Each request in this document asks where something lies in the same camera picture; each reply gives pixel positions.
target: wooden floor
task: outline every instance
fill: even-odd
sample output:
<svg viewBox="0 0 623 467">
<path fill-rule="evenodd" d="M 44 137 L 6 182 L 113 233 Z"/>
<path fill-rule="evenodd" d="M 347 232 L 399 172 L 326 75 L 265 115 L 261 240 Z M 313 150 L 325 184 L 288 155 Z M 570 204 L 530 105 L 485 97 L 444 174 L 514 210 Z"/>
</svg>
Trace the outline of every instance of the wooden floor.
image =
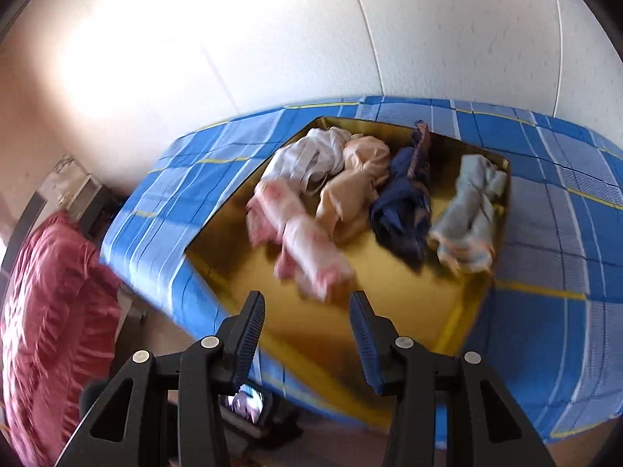
<svg viewBox="0 0 623 467">
<path fill-rule="evenodd" d="M 118 370 L 138 349 L 148 349 L 159 356 L 182 351 L 192 344 L 192 339 L 163 313 L 150 308 L 138 298 L 135 299 L 135 305 L 137 304 L 139 308 L 147 311 L 147 315 L 142 322 L 139 322 L 136 315 L 130 315 L 126 320 L 117 341 L 117 356 L 113 370 Z M 175 392 L 170 394 L 170 398 L 176 399 Z M 266 467 L 381 465 L 386 441 L 384 435 L 344 427 L 312 414 L 305 413 L 300 421 L 300 426 L 304 429 L 300 439 L 276 451 L 254 455 L 255 462 L 249 465 Z M 614 420 L 603 423 L 583 434 L 550 445 L 549 451 L 559 467 L 587 467 L 614 425 Z M 445 452 L 438 451 L 435 466 L 443 465 Z"/>
</svg>

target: phone screen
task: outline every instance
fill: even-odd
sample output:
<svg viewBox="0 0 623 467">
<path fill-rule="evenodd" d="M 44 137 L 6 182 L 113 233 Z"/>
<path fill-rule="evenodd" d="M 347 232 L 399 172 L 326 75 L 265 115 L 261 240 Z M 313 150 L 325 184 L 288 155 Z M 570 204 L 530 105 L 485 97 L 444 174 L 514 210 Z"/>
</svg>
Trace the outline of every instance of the phone screen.
<svg viewBox="0 0 623 467">
<path fill-rule="evenodd" d="M 264 409 L 264 396 L 249 385 L 242 385 L 234 396 L 225 395 L 225 405 L 251 423 L 257 423 Z"/>
</svg>

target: crumpled clothing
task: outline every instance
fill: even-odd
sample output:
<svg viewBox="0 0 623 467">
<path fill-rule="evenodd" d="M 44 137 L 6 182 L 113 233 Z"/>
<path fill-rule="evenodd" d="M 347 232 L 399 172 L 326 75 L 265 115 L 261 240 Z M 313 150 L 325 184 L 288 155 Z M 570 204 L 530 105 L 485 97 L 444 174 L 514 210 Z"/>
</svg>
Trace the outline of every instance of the crumpled clothing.
<svg viewBox="0 0 623 467">
<path fill-rule="evenodd" d="M 330 237 L 339 222 L 348 233 L 348 228 L 366 226 L 368 206 L 378 198 L 376 187 L 389 177 L 389 148 L 382 140 L 370 136 L 353 139 L 344 146 L 343 157 L 344 171 L 322 189 L 316 211 L 317 223 Z"/>
<path fill-rule="evenodd" d="M 480 154 L 461 160 L 457 193 L 429 233 L 429 245 L 439 261 L 454 273 L 488 271 L 495 250 L 493 202 L 504 193 L 505 172 Z"/>
<path fill-rule="evenodd" d="M 312 128 L 297 142 L 278 149 L 262 175 L 263 180 L 282 177 L 301 193 L 314 194 L 328 176 L 344 169 L 344 145 L 351 139 L 347 130 L 332 126 L 327 131 Z"/>
<path fill-rule="evenodd" d="M 270 241 L 281 244 L 286 222 L 300 214 L 307 214 L 307 211 L 284 178 L 260 181 L 247 203 L 247 231 L 251 246 L 258 247 Z"/>
<path fill-rule="evenodd" d="M 419 121 L 411 138 L 413 146 L 403 147 L 389 165 L 389 181 L 370 206 L 370 225 L 381 246 L 417 267 L 431 227 L 428 125 Z"/>
<path fill-rule="evenodd" d="M 347 258 L 307 214 L 284 178 L 260 181 L 247 209 L 251 245 L 269 241 L 282 245 L 275 277 L 294 278 L 304 295 L 323 301 L 354 280 Z"/>
</svg>

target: pink comforter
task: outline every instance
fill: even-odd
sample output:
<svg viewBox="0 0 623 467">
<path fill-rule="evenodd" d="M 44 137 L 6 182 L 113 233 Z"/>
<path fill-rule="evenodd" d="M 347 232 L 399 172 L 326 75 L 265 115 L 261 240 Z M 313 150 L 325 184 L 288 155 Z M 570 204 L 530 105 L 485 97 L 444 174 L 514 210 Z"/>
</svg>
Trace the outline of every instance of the pink comforter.
<svg viewBox="0 0 623 467">
<path fill-rule="evenodd" d="M 65 213 L 24 242 L 0 324 L 7 421 L 24 466 L 54 465 L 78 425 L 83 386 L 108 377 L 118 284 Z"/>
</svg>

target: blue plaid bedspread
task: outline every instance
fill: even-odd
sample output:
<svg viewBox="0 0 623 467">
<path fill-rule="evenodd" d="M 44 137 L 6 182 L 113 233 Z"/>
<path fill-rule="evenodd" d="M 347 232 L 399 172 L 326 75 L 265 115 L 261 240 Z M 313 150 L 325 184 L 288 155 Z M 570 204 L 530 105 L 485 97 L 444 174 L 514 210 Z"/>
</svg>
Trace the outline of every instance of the blue plaid bedspread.
<svg viewBox="0 0 623 467">
<path fill-rule="evenodd" d="M 193 337 L 226 317 L 184 256 L 253 170 L 319 116 L 413 126 L 491 149 L 512 163 L 495 284 L 466 341 L 503 377 L 545 440 L 618 416 L 623 405 L 623 151 L 598 133 L 525 110 L 368 96 L 293 105 L 177 139 L 115 218 L 102 260 Z M 259 353 L 253 377 L 339 417 Z M 445 436 L 438 413 L 438 438 Z"/>
</svg>

